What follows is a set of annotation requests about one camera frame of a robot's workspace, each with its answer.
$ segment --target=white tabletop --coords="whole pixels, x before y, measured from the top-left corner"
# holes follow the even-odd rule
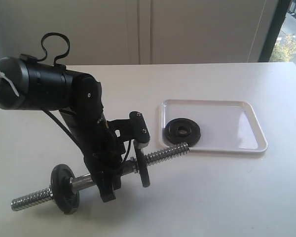
[[[293,63],[70,66],[102,83],[108,120],[141,111],[160,149],[158,106],[166,99],[250,103],[268,140],[262,157],[193,153],[122,178],[117,199],[80,192],[65,216],[53,202],[12,212],[10,202],[46,188],[68,164],[87,173],[73,142],[43,112],[0,110],[0,236],[296,237],[296,66]]]

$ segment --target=white plastic tray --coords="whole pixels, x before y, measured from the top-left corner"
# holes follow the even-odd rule
[[[167,123],[176,118],[195,121],[200,140],[191,151],[263,153],[267,141],[250,104],[239,101],[166,100],[161,104],[160,143],[170,146],[164,136]]]

